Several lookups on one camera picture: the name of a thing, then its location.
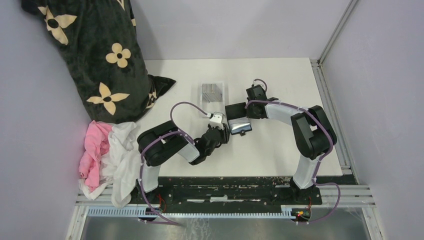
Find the black card holder wallet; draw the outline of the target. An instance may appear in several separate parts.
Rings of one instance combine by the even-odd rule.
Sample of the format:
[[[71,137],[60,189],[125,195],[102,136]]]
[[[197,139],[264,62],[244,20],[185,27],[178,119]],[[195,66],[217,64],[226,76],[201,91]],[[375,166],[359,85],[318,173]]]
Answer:
[[[225,115],[232,135],[244,136],[252,131],[251,121],[247,118],[246,102],[225,106]]]

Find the clear plastic card box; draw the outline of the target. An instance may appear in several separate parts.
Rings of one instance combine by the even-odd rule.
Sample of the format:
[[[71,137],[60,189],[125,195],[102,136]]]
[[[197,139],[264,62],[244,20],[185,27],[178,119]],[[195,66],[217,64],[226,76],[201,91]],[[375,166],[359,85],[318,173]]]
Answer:
[[[223,100],[221,102],[207,102],[206,100],[204,100],[203,96],[202,96],[202,88],[201,88],[202,84],[218,84],[222,89]],[[198,93],[199,93],[199,97],[198,97],[199,107],[201,107],[205,112],[207,112],[207,113],[220,112],[222,114],[225,113],[226,85],[225,85],[224,82],[222,82],[222,81],[201,82],[199,84]]]

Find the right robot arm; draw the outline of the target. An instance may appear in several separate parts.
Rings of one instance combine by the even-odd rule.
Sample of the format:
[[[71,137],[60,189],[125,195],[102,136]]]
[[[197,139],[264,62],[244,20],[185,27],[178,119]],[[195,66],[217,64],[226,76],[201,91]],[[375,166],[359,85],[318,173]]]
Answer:
[[[293,130],[300,159],[289,189],[289,199],[302,204],[309,198],[308,188],[316,183],[319,163],[337,143],[337,136],[323,107],[314,105],[309,108],[298,107],[267,98],[260,85],[246,89],[246,116],[249,119],[271,119],[287,125]]]

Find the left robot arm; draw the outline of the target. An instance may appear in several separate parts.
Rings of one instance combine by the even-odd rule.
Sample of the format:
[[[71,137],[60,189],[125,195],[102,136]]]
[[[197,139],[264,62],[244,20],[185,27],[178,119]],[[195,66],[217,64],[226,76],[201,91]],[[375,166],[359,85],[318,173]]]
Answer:
[[[138,197],[147,204],[156,200],[161,165],[174,155],[198,165],[229,140],[230,129],[225,123],[221,127],[208,124],[206,132],[193,142],[171,120],[141,133],[137,138],[142,160]]]

